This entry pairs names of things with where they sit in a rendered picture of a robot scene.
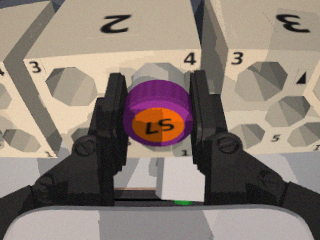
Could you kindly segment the grey flat mat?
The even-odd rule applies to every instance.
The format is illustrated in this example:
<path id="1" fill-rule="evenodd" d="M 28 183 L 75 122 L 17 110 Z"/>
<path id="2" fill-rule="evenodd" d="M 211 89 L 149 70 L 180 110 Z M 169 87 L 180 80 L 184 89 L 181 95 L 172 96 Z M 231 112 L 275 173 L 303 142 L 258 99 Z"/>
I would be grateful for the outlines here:
<path id="1" fill-rule="evenodd" d="M 70 155 L 64 141 L 57 158 L 0 157 L 0 198 L 36 180 Z M 253 154 L 282 176 L 285 182 L 311 189 L 320 194 L 320 151 L 280 154 Z M 127 158 L 126 166 L 114 178 L 114 188 L 156 187 L 158 157 Z"/>

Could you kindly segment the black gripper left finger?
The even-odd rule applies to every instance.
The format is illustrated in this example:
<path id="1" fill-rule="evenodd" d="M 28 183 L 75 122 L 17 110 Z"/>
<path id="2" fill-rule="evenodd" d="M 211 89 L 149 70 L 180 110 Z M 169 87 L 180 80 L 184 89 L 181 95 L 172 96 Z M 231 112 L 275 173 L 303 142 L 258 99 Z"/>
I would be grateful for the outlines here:
<path id="1" fill-rule="evenodd" d="M 113 177 L 122 172 L 127 159 L 129 136 L 123 126 L 127 94 L 125 75 L 110 73 L 105 96 L 96 99 L 88 134 L 74 142 L 71 154 L 34 185 L 0 198 L 0 240 L 13 220 L 29 210 L 66 203 L 115 206 Z"/>

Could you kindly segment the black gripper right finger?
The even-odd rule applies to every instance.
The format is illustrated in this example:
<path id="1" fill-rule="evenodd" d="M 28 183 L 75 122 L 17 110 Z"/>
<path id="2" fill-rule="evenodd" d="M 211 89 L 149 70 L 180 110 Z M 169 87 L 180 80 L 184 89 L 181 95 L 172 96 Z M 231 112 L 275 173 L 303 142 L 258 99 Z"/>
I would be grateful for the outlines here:
<path id="1" fill-rule="evenodd" d="M 304 219 L 314 240 L 320 240 L 320 194 L 285 182 L 243 150 L 241 139 L 228 132 L 220 95 L 209 93 L 205 70 L 190 73 L 189 95 L 192 158 L 205 175 L 204 206 L 265 204 L 289 209 Z"/>

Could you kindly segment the white button box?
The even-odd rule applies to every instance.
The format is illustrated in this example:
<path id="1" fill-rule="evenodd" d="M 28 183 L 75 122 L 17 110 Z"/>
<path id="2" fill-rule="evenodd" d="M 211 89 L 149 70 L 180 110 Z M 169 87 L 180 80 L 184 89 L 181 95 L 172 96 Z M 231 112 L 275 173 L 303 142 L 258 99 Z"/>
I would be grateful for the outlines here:
<path id="1" fill-rule="evenodd" d="M 156 195 L 175 204 L 204 201 L 205 175 L 193 165 L 192 157 L 158 157 Z"/>

